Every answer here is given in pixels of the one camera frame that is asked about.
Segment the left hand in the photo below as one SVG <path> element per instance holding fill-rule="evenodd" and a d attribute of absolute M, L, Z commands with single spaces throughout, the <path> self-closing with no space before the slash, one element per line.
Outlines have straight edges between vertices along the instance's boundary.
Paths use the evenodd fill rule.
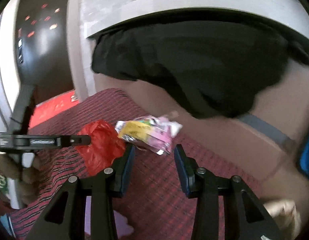
<path fill-rule="evenodd" d="M 21 200 L 25 205 L 35 202 L 39 196 L 40 166 L 37 155 L 31 167 L 21 169 L 7 154 L 0 154 L 0 172 L 7 178 L 17 180 Z"/>

